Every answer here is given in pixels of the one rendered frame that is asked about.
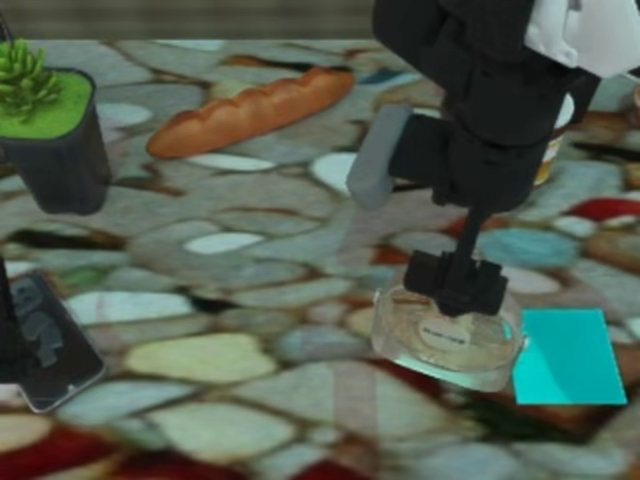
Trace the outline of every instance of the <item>background wall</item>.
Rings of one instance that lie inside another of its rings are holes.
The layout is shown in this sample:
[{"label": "background wall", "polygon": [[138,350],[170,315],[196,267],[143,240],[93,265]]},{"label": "background wall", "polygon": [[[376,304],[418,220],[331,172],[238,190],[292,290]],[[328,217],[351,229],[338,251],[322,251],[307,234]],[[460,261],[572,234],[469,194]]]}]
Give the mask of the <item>background wall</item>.
[{"label": "background wall", "polygon": [[369,38],[372,0],[0,0],[40,39]]}]

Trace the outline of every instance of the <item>black plant pot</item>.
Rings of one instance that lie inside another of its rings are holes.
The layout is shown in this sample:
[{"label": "black plant pot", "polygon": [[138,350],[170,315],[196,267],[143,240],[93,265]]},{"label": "black plant pot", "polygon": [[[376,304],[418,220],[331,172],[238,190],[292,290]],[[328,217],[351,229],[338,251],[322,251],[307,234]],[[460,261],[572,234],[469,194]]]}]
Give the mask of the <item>black plant pot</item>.
[{"label": "black plant pot", "polygon": [[0,137],[0,147],[46,213],[91,215],[102,208],[111,168],[95,106],[96,85],[87,73],[73,68],[57,72],[82,75],[91,94],[80,122],[56,138],[18,139]]}]

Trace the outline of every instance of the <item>baguette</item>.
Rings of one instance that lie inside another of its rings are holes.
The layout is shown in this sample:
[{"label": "baguette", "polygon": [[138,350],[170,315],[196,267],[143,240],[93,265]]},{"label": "baguette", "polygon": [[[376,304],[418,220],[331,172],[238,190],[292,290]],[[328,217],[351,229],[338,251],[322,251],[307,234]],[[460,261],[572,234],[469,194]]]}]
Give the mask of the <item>baguette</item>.
[{"label": "baguette", "polygon": [[318,113],[347,95],[354,83],[349,72],[316,67],[299,78],[249,88],[174,115],[146,150],[154,157],[179,158],[224,148]]}]

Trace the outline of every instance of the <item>teal square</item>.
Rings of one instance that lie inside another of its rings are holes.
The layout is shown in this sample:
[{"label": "teal square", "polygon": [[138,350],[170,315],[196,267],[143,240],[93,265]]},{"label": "teal square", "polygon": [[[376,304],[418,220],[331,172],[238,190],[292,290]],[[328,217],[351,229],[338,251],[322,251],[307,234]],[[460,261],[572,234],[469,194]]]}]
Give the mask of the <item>teal square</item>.
[{"label": "teal square", "polygon": [[523,310],[528,337],[513,371],[520,405],[625,405],[602,310]]}]

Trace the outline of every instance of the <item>black phone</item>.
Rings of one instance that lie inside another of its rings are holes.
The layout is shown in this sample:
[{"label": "black phone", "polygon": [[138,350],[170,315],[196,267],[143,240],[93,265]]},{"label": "black phone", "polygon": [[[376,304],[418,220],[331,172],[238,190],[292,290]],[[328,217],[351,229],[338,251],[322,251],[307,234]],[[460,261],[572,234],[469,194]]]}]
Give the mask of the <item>black phone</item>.
[{"label": "black phone", "polygon": [[20,383],[34,412],[58,407],[104,376],[104,360],[42,273],[12,280],[11,296],[22,334],[38,359]]}]

